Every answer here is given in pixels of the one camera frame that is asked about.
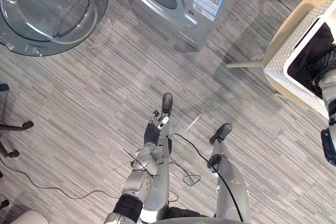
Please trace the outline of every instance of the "floor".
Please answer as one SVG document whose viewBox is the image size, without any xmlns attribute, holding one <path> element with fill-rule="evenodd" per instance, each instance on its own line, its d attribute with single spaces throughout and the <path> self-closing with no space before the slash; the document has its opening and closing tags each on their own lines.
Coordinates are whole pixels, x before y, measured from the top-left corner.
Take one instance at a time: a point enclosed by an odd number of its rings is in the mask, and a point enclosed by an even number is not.
<svg viewBox="0 0 336 224">
<path fill-rule="evenodd" d="M 134 153 L 142 145 L 148 117 L 169 91 L 171 133 L 183 134 L 205 156 L 217 128 L 233 124 L 226 143 L 248 187 L 251 223 L 336 223 L 336 173 L 320 139 L 327 121 L 275 97 L 261 69 L 225 68 L 262 58 L 300 1 L 239 0 L 200 51 L 131 0 L 109 0 L 100 27 L 66 53 L 31 58 L 1 46 L 0 80 L 11 88 L 0 95 L 1 121 L 35 123 L 25 132 L 1 133 L 8 149 L 20 151 L 4 162 L 37 185 L 60 187 L 72 197 L 97 189 L 118 197 L 131 170 L 123 148 Z M 171 205 L 212 216 L 216 178 L 178 138 L 172 157 L 202 179 L 188 187 L 184 172 L 171 165 L 171 191 L 179 196 Z M 36 188 L 2 164 L 0 169 L 0 200 L 11 202 L 0 210 L 0 223 L 27 209 L 41 212 L 50 224 L 103 223 L 116 203 L 102 193 L 69 199 Z"/>
</svg>

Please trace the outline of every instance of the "washing machine door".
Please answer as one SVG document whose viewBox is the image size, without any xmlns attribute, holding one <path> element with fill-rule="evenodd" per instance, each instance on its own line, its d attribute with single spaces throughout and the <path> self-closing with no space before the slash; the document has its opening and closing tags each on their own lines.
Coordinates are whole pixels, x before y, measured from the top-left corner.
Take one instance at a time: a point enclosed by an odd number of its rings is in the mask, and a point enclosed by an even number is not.
<svg viewBox="0 0 336 224">
<path fill-rule="evenodd" d="M 107 0 L 0 0 L 0 42 L 26 55 L 51 55 L 85 40 Z"/>
</svg>

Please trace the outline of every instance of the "beige chair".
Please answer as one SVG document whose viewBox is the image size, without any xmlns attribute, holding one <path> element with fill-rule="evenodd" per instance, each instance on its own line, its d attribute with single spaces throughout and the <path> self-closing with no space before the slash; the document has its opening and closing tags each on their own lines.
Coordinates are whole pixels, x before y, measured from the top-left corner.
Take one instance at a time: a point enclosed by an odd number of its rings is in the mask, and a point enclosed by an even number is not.
<svg viewBox="0 0 336 224">
<path fill-rule="evenodd" d="M 315 7 L 329 0 L 302 0 L 302 2 L 294 9 L 294 11 L 288 16 L 285 22 L 281 25 L 277 33 L 275 34 L 273 40 L 269 44 L 268 49 L 265 52 L 264 58 L 260 60 L 242 61 L 236 63 L 229 63 L 226 65 L 227 68 L 246 68 L 246 67 L 260 67 L 264 68 L 267 63 L 272 59 L 272 57 L 277 53 L 280 47 L 284 44 L 287 38 L 292 34 L 295 28 L 301 23 L 303 18 Z M 271 85 L 279 92 L 277 96 L 285 97 L 293 100 L 301 105 L 311 108 L 300 98 L 292 94 L 285 87 L 280 85 L 270 76 L 265 74 L 266 79 L 271 83 Z"/>
<path fill-rule="evenodd" d="M 48 224 L 48 221 L 36 211 L 26 211 L 11 224 Z"/>
</svg>

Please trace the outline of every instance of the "white laundry basket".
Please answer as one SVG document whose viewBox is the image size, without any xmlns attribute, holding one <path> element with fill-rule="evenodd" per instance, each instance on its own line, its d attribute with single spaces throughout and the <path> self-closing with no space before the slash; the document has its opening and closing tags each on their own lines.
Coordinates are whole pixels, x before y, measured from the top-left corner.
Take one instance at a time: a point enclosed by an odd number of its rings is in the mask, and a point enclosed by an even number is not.
<svg viewBox="0 0 336 224">
<path fill-rule="evenodd" d="M 279 51 L 265 66 L 264 72 L 329 119 L 324 101 L 288 75 L 288 68 L 320 27 L 326 23 L 336 39 L 336 0 L 330 0 L 311 10 Z"/>
</svg>

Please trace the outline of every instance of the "wire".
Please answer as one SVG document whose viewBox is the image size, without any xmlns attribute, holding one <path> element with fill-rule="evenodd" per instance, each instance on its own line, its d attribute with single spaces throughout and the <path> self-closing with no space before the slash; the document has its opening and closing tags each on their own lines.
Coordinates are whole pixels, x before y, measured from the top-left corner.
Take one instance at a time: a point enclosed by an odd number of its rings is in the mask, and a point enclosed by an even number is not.
<svg viewBox="0 0 336 224">
<path fill-rule="evenodd" d="M 8 169 L 13 170 L 13 171 L 15 171 L 15 172 L 17 172 L 17 173 L 21 173 L 21 174 L 25 175 L 25 176 L 29 179 L 29 181 L 30 181 L 35 187 L 37 187 L 37 188 L 39 188 L 39 189 L 54 189 L 54 190 L 58 190 L 58 191 L 60 191 L 61 193 L 63 193 L 66 197 L 68 197 L 69 199 L 84 199 L 84 198 L 88 197 L 89 195 L 91 195 L 91 194 L 93 194 L 93 193 L 102 193 L 102 194 L 105 194 L 105 195 L 107 195 L 108 197 L 110 197 L 110 198 L 112 198 L 112 199 L 119 199 L 119 197 L 113 197 L 113 196 L 109 195 L 107 192 L 102 191 L 102 190 L 94 190 L 94 191 L 92 191 L 92 192 L 90 192 L 90 193 L 88 193 L 88 194 L 86 194 L 86 195 L 84 195 L 84 196 L 82 196 L 82 197 L 71 197 L 71 196 L 69 196 L 65 191 L 63 191 L 62 189 L 60 189 L 60 188 L 58 188 L 58 187 L 42 187 L 42 186 L 38 186 L 38 185 L 36 185 L 36 184 L 32 181 L 32 179 L 29 177 L 29 175 L 28 175 L 27 173 L 9 167 L 8 165 L 6 165 L 6 164 L 4 163 L 4 161 L 2 160 L 1 157 L 0 157 L 0 161 L 1 161 L 1 163 L 2 163 L 5 167 L 7 167 Z M 124 165 L 126 165 L 126 164 L 128 164 L 128 163 L 130 163 L 130 161 L 128 161 L 128 162 L 126 162 L 126 163 L 124 163 L 124 164 L 122 164 L 122 165 L 117 166 L 117 167 L 114 168 L 112 171 L 114 171 L 114 170 L 118 169 L 119 167 L 124 166 Z"/>
<path fill-rule="evenodd" d="M 179 196 L 177 195 L 177 193 L 175 193 L 175 192 L 173 192 L 173 191 L 171 191 L 171 190 L 169 190 L 169 192 L 175 194 L 176 199 L 175 199 L 175 200 L 169 200 L 168 202 L 176 202 L 176 201 L 179 200 Z"/>
<path fill-rule="evenodd" d="M 169 162 L 169 164 L 174 164 L 176 166 L 178 166 L 182 171 L 184 171 L 185 173 L 187 173 L 186 176 L 183 177 L 183 182 L 188 185 L 188 186 L 194 186 L 196 185 L 200 180 L 201 180 L 201 176 L 199 174 L 189 174 L 188 171 L 186 169 L 184 169 L 181 165 L 179 165 L 177 162 L 174 161 L 174 159 L 170 156 L 171 162 Z"/>
<path fill-rule="evenodd" d="M 209 162 L 209 160 L 207 160 L 207 159 L 206 159 L 206 158 L 199 152 L 199 150 L 197 149 L 197 147 L 196 147 L 192 142 L 190 142 L 188 139 L 186 139 L 184 136 L 182 136 L 182 135 L 180 135 L 180 134 L 178 134 L 178 133 L 173 133 L 173 134 L 170 135 L 170 137 L 173 136 L 173 135 L 179 136 L 179 137 L 181 137 L 182 139 L 184 139 L 185 141 L 187 141 L 188 143 L 190 143 L 190 144 L 194 147 L 194 149 L 197 151 L 198 155 L 199 155 L 202 159 L 204 159 L 204 160 L 207 162 L 207 164 L 210 165 L 211 168 L 218 174 L 218 176 L 221 178 L 221 180 L 223 181 L 224 185 L 226 186 L 227 190 L 229 191 L 229 193 L 230 193 L 230 195 L 231 195 L 232 201 L 233 201 L 233 203 L 235 204 L 235 207 L 236 207 L 236 209 L 237 209 L 237 212 L 238 212 L 240 221 L 241 221 L 241 222 L 244 222 L 244 221 L 243 221 L 242 214 L 240 213 L 238 204 L 237 204 L 237 202 L 236 202 L 236 199 L 235 199 L 233 193 L 231 192 L 230 187 L 229 187 L 228 184 L 225 182 L 225 179 L 224 179 L 224 178 L 222 177 L 222 175 L 218 172 L 218 170 L 217 170 L 217 169 L 216 169 L 216 168 Z"/>
</svg>

